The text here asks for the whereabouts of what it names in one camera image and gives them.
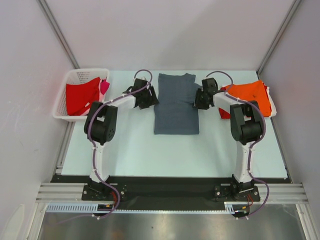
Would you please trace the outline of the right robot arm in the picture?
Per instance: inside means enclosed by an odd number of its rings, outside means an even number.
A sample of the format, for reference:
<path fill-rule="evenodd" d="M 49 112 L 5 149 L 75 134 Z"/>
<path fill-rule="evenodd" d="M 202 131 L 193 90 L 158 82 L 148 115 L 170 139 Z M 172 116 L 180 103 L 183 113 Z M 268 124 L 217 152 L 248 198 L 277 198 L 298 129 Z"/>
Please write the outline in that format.
<path fill-rule="evenodd" d="M 245 101 L 219 90 L 216 80 L 206 78 L 197 89 L 194 107 L 208 110 L 217 107 L 230 115 L 230 131 L 236 141 L 236 167 L 231 177 L 229 194 L 242 201 L 254 190 L 252 158 L 255 145 L 266 133 L 264 116 L 256 101 Z"/>

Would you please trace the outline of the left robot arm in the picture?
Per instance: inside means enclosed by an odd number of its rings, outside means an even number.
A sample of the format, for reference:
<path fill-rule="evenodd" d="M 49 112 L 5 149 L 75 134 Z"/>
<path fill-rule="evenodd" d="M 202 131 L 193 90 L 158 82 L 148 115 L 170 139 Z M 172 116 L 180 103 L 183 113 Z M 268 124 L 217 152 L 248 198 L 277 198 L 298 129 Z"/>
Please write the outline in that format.
<path fill-rule="evenodd" d="M 92 103 L 84 124 L 84 133 L 92 143 L 92 172 L 88 187 L 100 200 L 115 194 L 114 188 L 106 183 L 109 174 L 103 173 L 104 147 L 116 134 L 117 118 L 120 110 L 131 110 L 139 107 L 141 110 L 159 103 L 151 80 L 134 78 L 134 84 L 122 95 L 106 102 Z"/>

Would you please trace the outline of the grey blue t shirt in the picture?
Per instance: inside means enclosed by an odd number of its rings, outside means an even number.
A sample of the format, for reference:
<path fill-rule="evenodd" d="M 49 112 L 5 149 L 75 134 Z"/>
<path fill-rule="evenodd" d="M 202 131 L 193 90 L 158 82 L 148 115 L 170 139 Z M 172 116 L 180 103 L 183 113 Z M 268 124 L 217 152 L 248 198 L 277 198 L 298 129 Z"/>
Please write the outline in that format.
<path fill-rule="evenodd" d="M 154 106 L 154 134 L 198 135 L 199 113 L 194 107 L 196 75 L 158 75 L 158 101 Z"/>

